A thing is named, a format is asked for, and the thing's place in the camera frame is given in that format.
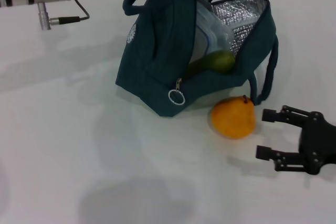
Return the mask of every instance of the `bag strap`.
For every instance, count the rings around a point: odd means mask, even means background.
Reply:
[[[160,9],[162,7],[166,7],[169,3],[167,0],[160,0],[160,1],[150,1],[148,4],[143,6],[135,6],[133,5],[136,0],[124,0],[122,8],[125,11],[127,16],[133,16],[142,14],[147,11],[151,11],[154,8]]]
[[[278,63],[278,56],[279,56],[279,40],[278,40],[278,37],[276,36],[271,55],[269,57],[269,63],[267,67],[265,83],[264,83],[264,87],[262,89],[263,91],[261,92],[261,95],[259,96],[257,95],[258,86],[257,86],[257,79],[256,79],[255,74],[253,74],[253,76],[250,79],[248,79],[250,82],[250,86],[251,86],[250,99],[252,100],[254,105],[260,105],[263,101],[266,101],[271,93],[273,78],[274,78],[274,70]]]

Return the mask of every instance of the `white table surface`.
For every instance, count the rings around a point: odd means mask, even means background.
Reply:
[[[1,224],[335,223],[336,166],[277,173],[255,151],[298,146],[300,130],[261,123],[263,108],[321,111],[336,123],[336,0],[271,0],[274,89],[256,108],[256,133],[240,141],[208,124],[221,94],[163,119],[117,88],[136,18],[123,0],[80,1],[89,21],[48,32],[36,6],[0,10]],[[74,2],[48,7],[51,17],[81,15]],[[248,93],[246,84],[232,95]]]

